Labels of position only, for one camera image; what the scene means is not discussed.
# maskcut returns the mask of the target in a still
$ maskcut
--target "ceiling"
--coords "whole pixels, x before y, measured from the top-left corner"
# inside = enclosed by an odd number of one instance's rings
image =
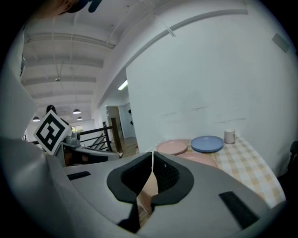
[[[145,0],[155,9],[169,0]],[[88,6],[77,13],[32,21],[26,26],[21,83],[43,117],[48,105],[69,123],[91,119],[95,83],[105,80],[102,69],[122,36],[149,12],[139,0],[103,0],[94,13]],[[82,114],[73,115],[74,109]]]

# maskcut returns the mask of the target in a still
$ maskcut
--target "light fixture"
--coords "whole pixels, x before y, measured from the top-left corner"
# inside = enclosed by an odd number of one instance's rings
[[[122,90],[127,86],[128,82],[127,80],[118,88],[118,90]]]
[[[73,114],[80,114],[80,113],[81,113],[81,111],[79,109],[75,109],[73,112]]]
[[[39,119],[39,117],[34,117],[32,121],[38,122],[38,121],[40,121],[40,119]]]

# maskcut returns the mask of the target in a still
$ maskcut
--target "table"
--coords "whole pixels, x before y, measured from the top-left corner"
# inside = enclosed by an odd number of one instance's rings
[[[183,141],[189,145],[187,152],[198,153],[191,148],[190,140]],[[234,144],[224,144],[217,152],[205,154],[212,157],[221,170],[257,193],[269,207],[285,201],[283,189],[274,173],[243,137],[237,137]]]

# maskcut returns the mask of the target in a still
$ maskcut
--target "blue plate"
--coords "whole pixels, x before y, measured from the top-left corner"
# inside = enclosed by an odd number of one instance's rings
[[[190,145],[195,151],[211,153],[219,151],[224,146],[224,141],[217,136],[200,136],[194,138]]]

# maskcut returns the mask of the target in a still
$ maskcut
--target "pink plate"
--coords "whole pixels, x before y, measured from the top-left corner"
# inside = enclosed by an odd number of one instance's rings
[[[181,140],[168,140],[157,147],[157,151],[165,154],[178,155],[186,152],[188,146]]]
[[[195,162],[199,162],[202,164],[210,165],[213,167],[218,168],[217,163],[209,156],[200,154],[200,153],[184,153],[184,154],[179,154],[179,157],[189,159]]]

